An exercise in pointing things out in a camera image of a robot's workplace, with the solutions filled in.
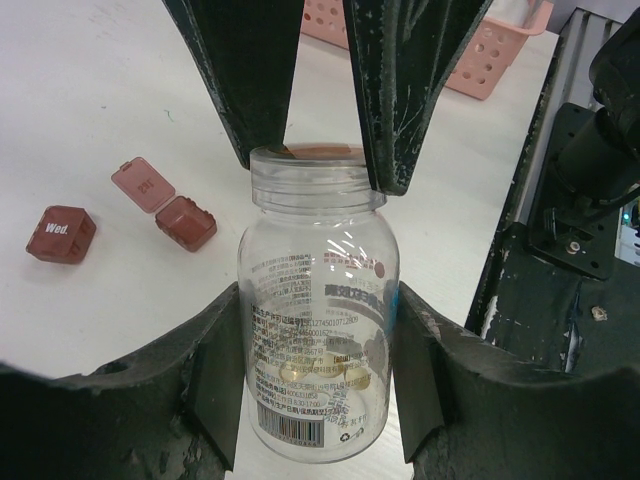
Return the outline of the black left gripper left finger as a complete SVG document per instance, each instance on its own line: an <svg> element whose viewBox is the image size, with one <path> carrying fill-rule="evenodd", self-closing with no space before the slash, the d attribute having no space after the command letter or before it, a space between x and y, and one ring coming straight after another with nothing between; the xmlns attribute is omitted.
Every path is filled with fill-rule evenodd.
<svg viewBox="0 0 640 480"><path fill-rule="evenodd" d="M5 479L221 479L244 384L239 290L89 375L1 368Z"/></svg>

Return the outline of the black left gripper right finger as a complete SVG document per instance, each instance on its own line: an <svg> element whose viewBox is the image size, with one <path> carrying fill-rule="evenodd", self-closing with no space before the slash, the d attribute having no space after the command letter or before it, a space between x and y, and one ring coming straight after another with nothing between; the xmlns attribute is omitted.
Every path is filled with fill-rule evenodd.
<svg viewBox="0 0 640 480"><path fill-rule="evenodd" d="M635 479L639 369L576 376L495 347L409 286L398 290L394 382L418 479Z"/></svg>

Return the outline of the red Sat pill box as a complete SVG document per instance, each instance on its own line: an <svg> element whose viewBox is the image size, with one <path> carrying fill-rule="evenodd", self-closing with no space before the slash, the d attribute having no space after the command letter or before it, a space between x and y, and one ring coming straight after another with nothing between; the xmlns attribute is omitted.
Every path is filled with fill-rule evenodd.
<svg viewBox="0 0 640 480"><path fill-rule="evenodd" d="M111 181L142 211L153 215L165 235L189 252L197 252L218 231L209 211L191 198L178 195L175 187L142 157L121 165Z"/></svg>

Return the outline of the clear pill bottle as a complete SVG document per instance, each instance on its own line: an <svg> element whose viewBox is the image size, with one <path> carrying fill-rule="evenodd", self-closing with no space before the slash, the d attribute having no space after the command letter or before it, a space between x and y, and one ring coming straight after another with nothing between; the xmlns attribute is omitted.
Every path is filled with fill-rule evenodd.
<svg viewBox="0 0 640 480"><path fill-rule="evenodd" d="M361 148L261 147L257 220L238 249L249 392L258 438L294 461L341 461L382 433L399 295L396 238Z"/></svg>

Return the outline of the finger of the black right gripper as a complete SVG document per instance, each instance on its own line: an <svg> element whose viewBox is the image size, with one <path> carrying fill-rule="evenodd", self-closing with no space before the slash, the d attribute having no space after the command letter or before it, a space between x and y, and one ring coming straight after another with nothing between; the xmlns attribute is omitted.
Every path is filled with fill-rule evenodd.
<svg viewBox="0 0 640 480"><path fill-rule="evenodd" d="M283 144L301 1L167 0L241 166Z"/></svg>
<svg viewBox="0 0 640 480"><path fill-rule="evenodd" d="M489 6L485 0L344 2L374 190L407 192L438 97Z"/></svg>

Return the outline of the red Wed pill box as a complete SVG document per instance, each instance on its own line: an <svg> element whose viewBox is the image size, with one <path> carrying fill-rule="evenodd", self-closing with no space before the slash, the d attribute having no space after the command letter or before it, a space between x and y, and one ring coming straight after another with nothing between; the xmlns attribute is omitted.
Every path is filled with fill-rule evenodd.
<svg viewBox="0 0 640 480"><path fill-rule="evenodd" d="M40 261L81 263L97 227L89 213L79 207L52 205L45 209L26 251Z"/></svg>

